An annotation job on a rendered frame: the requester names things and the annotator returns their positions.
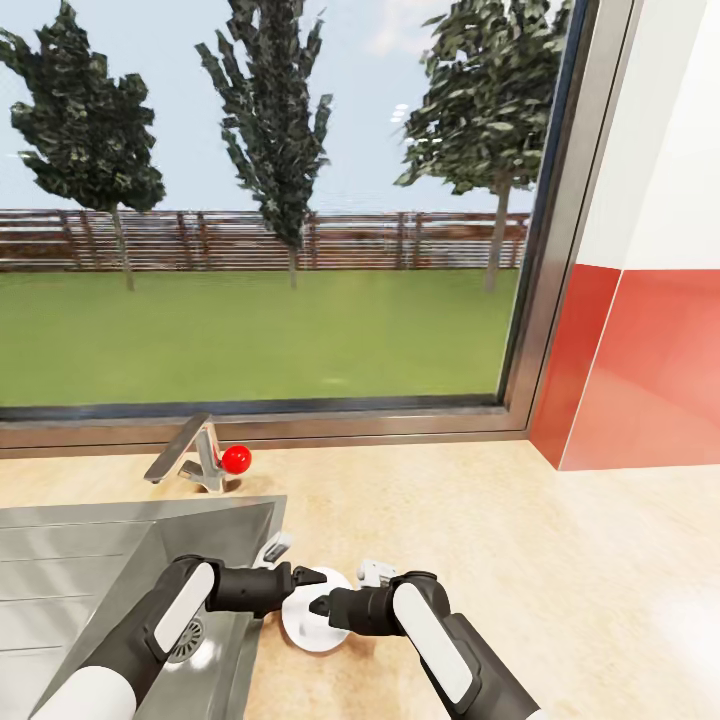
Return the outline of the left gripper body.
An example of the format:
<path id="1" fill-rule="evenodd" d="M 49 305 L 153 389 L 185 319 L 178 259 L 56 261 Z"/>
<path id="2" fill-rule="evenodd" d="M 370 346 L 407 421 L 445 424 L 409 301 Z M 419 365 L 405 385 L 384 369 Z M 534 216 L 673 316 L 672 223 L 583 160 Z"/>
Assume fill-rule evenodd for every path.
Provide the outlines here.
<path id="1" fill-rule="evenodd" d="M 263 619 L 292 592 L 292 569 L 289 561 L 281 561 L 275 569 L 243 568 L 242 593 L 234 612 L 253 612 L 255 619 Z"/>

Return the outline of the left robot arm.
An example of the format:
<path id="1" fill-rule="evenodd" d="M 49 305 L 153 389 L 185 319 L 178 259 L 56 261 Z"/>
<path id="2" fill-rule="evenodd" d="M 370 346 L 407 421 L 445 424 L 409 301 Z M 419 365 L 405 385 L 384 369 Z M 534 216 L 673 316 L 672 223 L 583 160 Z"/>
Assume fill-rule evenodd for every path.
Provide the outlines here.
<path id="1" fill-rule="evenodd" d="M 253 612 L 263 619 L 297 587 L 327 576 L 289 561 L 274 566 L 294 537 L 279 531 L 253 569 L 182 555 L 31 720 L 132 720 L 183 633 L 205 602 L 207 612 Z"/>

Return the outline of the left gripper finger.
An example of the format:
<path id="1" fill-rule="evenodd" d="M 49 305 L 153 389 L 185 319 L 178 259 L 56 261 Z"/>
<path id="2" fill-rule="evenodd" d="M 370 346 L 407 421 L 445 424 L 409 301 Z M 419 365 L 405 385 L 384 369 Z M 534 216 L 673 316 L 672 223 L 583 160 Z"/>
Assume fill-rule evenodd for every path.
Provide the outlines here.
<path id="1" fill-rule="evenodd" d="M 296 591 L 297 587 L 303 585 L 317 585 L 317 583 L 327 583 L 327 576 L 325 573 L 321 573 L 302 565 L 297 565 L 296 569 L 292 570 L 290 576 L 292 580 L 292 592 Z"/>

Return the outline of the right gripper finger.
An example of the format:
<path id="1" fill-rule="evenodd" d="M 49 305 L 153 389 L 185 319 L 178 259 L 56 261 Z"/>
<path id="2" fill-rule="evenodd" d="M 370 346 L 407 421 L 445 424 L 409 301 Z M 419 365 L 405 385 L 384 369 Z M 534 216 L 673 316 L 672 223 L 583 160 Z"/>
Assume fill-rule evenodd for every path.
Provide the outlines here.
<path id="1" fill-rule="evenodd" d="M 322 596 L 318 596 L 316 600 L 313 600 L 309 604 L 308 612 L 315 614 L 316 616 L 325 616 L 330 620 L 330 602 L 332 598 L 332 590 L 330 590 L 330 594 L 328 596 L 326 594 L 322 594 Z"/>

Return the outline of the saucer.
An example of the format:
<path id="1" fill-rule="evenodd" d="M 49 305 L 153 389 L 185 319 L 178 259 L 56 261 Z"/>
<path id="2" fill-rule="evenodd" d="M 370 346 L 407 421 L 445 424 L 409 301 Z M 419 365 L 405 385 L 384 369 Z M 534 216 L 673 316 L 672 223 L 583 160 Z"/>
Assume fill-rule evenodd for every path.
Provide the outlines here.
<path id="1" fill-rule="evenodd" d="M 282 620 L 289 637 L 300 648 L 310 652 L 328 651 L 345 640 L 349 631 L 329 627 L 327 617 L 308 612 L 309 604 L 322 594 L 328 596 L 334 588 L 351 589 L 351 584 L 342 573 L 334 569 L 314 567 L 312 570 L 325 573 L 327 583 L 297 587 L 280 605 Z"/>

